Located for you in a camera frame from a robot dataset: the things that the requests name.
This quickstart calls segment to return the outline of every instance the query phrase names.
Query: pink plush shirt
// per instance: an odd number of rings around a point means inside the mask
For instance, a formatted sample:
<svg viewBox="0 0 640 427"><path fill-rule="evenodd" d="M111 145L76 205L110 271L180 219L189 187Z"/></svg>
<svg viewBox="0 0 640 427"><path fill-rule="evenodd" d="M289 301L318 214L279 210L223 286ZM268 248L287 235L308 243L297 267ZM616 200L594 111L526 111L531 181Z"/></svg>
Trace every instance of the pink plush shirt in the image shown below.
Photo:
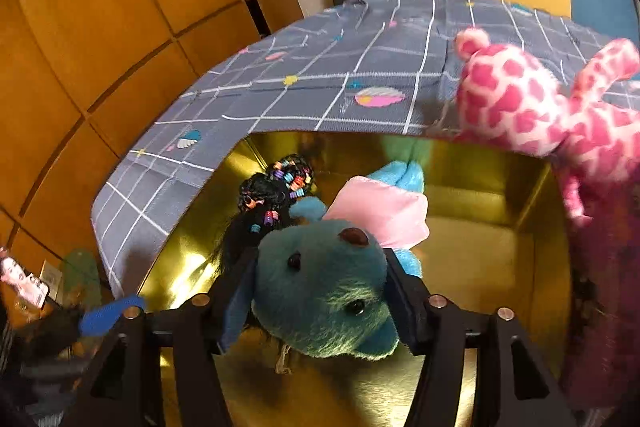
<svg viewBox="0 0 640 427"><path fill-rule="evenodd" d="M383 248L409 250L429 237L427 197L356 176L344 184L322 219L347 219Z"/></svg>

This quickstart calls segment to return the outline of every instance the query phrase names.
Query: gray plaid tablecloth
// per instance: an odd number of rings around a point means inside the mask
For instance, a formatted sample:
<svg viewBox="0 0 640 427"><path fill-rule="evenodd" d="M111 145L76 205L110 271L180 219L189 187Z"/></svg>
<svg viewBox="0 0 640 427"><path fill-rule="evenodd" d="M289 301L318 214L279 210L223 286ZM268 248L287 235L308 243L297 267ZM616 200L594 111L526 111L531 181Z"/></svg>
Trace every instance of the gray plaid tablecloth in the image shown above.
<svg viewBox="0 0 640 427"><path fill-rule="evenodd" d="M501 0L349 0L207 71L156 121L94 201L92 223L116 296L133 293L189 204L234 145L270 130L425 134L454 131L462 64L452 40L470 25L523 46L568 92L609 38ZM355 93L393 87L402 102L363 107ZM640 108L619 82L607 102ZM122 281L131 252L138 280Z"/></svg>

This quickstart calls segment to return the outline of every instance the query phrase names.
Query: gold box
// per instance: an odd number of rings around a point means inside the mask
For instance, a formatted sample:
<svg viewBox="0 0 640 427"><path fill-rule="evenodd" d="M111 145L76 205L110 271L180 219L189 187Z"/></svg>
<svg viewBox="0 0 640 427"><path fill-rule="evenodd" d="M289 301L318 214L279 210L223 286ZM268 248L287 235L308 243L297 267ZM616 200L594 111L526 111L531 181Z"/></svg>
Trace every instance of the gold box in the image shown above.
<svg viewBox="0 0 640 427"><path fill-rule="evenodd" d="M184 214L140 287L152 311L207 291L210 254L236 213L238 186L297 152L316 170L316 195L330 204L347 179L391 160L425 172L430 237L414 248L424 282L463 309L512 308L557 376L570 311L570 263L562 199L544 160L492 148L398 135L267 132L239 142ZM311 359L293 353L277 375L278 343L247 330L216 367L239 426L402 426L422 357L404 346L379 362ZM177 417L170 350L162 354L165 410ZM465 354L457 425L470 420L476 352Z"/></svg>

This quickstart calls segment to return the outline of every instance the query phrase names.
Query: pink fabric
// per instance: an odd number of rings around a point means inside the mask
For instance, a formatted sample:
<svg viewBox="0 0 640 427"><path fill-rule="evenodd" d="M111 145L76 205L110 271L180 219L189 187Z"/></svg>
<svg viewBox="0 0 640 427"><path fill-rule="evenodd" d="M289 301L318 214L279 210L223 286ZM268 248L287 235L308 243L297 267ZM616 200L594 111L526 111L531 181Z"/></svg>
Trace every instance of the pink fabric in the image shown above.
<svg viewBox="0 0 640 427"><path fill-rule="evenodd" d="M579 185L605 196L640 164L640 113L601 102L616 80L640 67L632 42L615 39L576 76L571 97L536 57L511 44L490 44L481 29L456 37L466 60L457 92L459 139L497 145L532 156L557 151L569 214L582 211Z"/></svg>
<svg viewBox="0 0 640 427"><path fill-rule="evenodd" d="M409 250L429 237L427 197L362 176L344 184L322 219L347 219L383 248Z"/></svg>

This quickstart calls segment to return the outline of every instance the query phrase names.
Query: doll hair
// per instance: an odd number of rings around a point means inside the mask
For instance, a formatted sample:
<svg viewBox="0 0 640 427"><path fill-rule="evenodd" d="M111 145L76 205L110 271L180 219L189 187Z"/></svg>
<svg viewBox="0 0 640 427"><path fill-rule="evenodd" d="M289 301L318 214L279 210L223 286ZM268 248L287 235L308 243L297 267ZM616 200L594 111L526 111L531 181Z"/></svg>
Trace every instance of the doll hair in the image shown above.
<svg viewBox="0 0 640 427"><path fill-rule="evenodd" d="M297 154L285 156L242 182L238 194L238 214L226 228L217 248L220 272L228 271L249 247L257 247L271 230L293 224L289 207L308 195L314 171Z"/></svg>

